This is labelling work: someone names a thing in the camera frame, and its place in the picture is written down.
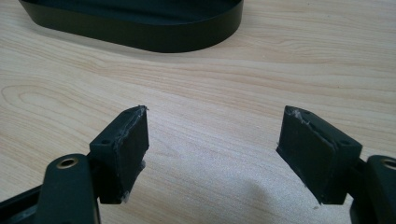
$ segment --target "wooden table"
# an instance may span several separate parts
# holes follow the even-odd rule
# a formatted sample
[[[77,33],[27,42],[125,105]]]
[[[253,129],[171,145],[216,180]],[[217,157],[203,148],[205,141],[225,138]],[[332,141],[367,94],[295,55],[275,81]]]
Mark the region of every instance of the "wooden table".
[[[396,4],[247,0],[237,32],[195,52],[132,49],[34,24],[0,2],[0,201],[146,105],[150,148],[103,223],[348,223],[277,155],[285,105],[396,157]]]

